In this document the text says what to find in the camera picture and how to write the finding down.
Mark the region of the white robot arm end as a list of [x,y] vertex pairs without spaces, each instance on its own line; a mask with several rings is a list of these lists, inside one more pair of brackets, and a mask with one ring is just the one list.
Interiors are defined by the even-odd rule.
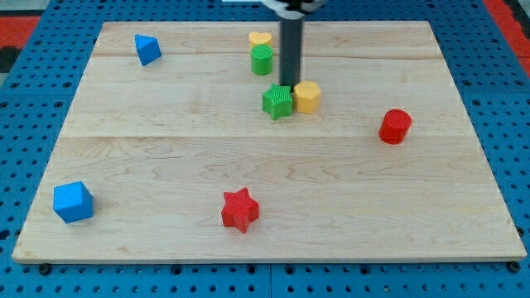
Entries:
[[261,0],[261,3],[280,18],[298,20],[323,7],[327,0]]

